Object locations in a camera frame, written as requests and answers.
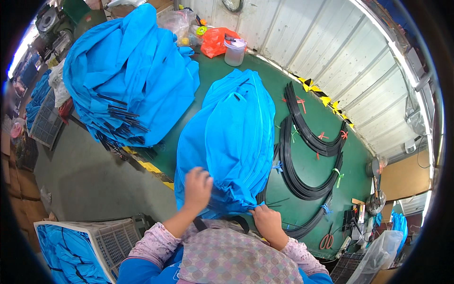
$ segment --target red-handled scissors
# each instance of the red-handled scissors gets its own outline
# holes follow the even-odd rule
[[[331,229],[333,228],[333,223],[330,226],[330,232],[327,233],[320,242],[320,249],[330,249],[334,242],[334,236],[331,234]]]

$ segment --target coiled black wire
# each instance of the coiled black wire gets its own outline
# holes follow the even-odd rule
[[[328,205],[328,207],[331,205],[331,201],[333,200],[333,192],[330,191],[330,193],[326,196],[325,198],[325,204]],[[301,239],[305,235],[307,235],[312,229],[317,226],[317,224],[320,222],[320,220],[323,218],[323,215],[325,215],[326,212],[323,208],[320,207],[320,209],[315,213],[312,218],[307,221],[304,225],[298,226],[298,228],[295,229],[285,229],[283,228],[284,232],[286,233],[287,236],[294,238],[294,239]]]
[[[339,131],[338,136],[331,142],[323,141],[319,139],[307,126],[298,103],[296,102],[295,91],[293,89],[292,82],[288,83],[285,87],[285,99],[287,101],[287,106],[290,113],[293,116],[293,121],[295,126],[298,128],[298,133],[304,142],[311,148],[314,152],[319,153],[325,157],[332,157],[339,153],[340,149],[344,146],[345,139],[342,138],[342,133]],[[347,131],[347,124],[345,121],[342,122],[341,130]]]
[[[288,115],[281,122],[281,149],[279,156],[281,157],[281,161],[283,164],[282,176],[287,187],[296,197],[303,200],[319,199],[332,190],[339,175],[336,171],[332,171],[329,178],[320,186],[316,187],[308,186],[304,182],[302,182],[301,179],[298,177],[298,174],[296,173],[295,168],[293,166],[293,161],[291,160],[290,151],[291,127],[292,117],[291,115]],[[338,151],[334,168],[338,169],[339,171],[342,168],[342,160],[343,152]]]
[[[277,157],[277,153],[279,153],[279,149],[280,149],[280,144],[276,144],[274,145],[274,155],[273,155],[273,162],[274,160],[276,159]],[[259,192],[256,196],[256,200],[257,200],[257,204],[260,204],[262,202],[265,202],[266,204],[266,188],[268,187],[268,181],[270,180],[270,176],[268,175],[268,180],[266,181],[266,184],[265,184],[265,188]]]

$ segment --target green workbench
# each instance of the green workbench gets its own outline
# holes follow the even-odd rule
[[[211,84],[223,78],[234,69],[234,67],[228,66],[224,62],[223,55],[209,59],[205,55],[200,54],[195,60],[199,62],[200,68],[200,87],[195,93],[195,100],[181,119],[164,137],[165,148],[154,147],[158,155],[153,160],[150,159],[150,162],[154,166],[171,178],[175,175],[178,138],[183,127],[200,110],[203,98]],[[285,85],[291,79],[280,70],[252,55],[245,55],[243,64],[238,69],[242,71],[251,69],[259,73],[263,85],[270,93],[276,105],[275,125],[280,125],[281,121],[289,114],[286,103],[282,101],[282,96]],[[327,141],[333,140],[341,129],[342,120],[340,117],[334,115],[330,108],[324,107],[322,102],[314,95],[305,92],[297,82],[294,82],[293,86],[296,95],[305,100],[306,114],[303,115],[312,132],[319,135],[324,131],[324,135],[329,137]],[[299,106],[301,113],[304,113],[301,104]],[[317,159],[316,153],[304,143],[299,135],[294,135],[294,138],[295,143],[291,145],[291,155],[295,170],[301,180],[306,184],[310,186],[320,185],[330,175],[336,157],[323,157],[320,155],[320,159]],[[275,143],[278,142],[279,128],[275,127]],[[135,150],[145,158],[150,157],[144,148],[135,148]],[[365,200],[370,194],[371,178],[366,176],[365,165],[372,158],[372,155],[350,128],[348,139],[342,150],[344,151],[344,162],[341,173],[344,174],[344,177],[341,179],[340,187],[334,188],[333,202],[330,207],[330,210],[333,212],[329,216],[326,215],[307,236],[300,240],[305,242],[308,249],[318,257],[328,258],[337,252],[331,249],[319,249],[320,240],[328,233],[331,222],[334,222],[333,231],[341,227],[344,210],[352,206],[351,199]],[[284,222],[296,225],[301,225],[308,221],[319,209],[324,200],[322,198],[315,201],[305,201],[293,196],[285,185],[281,175],[277,173],[277,170],[273,170],[270,175],[266,194],[267,203],[290,197],[289,200],[280,202],[279,205],[281,206],[275,209],[280,211]],[[252,217],[246,216],[246,218],[253,225]],[[342,236],[341,230],[336,232],[332,248],[340,248],[345,237]]]

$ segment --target woman's right hand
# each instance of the woman's right hand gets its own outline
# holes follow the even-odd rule
[[[288,236],[282,229],[281,213],[268,208],[268,206],[257,206],[249,210],[254,217],[257,230],[270,243],[270,246],[282,250],[288,243]]]

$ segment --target pink patterned sleeve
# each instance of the pink patterned sleeve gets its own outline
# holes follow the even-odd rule
[[[315,273],[325,273],[329,275],[325,266],[321,265],[320,262],[307,251],[306,245],[304,243],[298,243],[296,239],[288,238],[288,243],[281,252],[295,261],[296,264],[298,264],[298,267],[301,268],[307,276]]]
[[[145,231],[144,237],[129,252],[130,258],[146,259],[163,269],[164,263],[173,255],[181,239],[175,238],[163,224],[157,222]]]

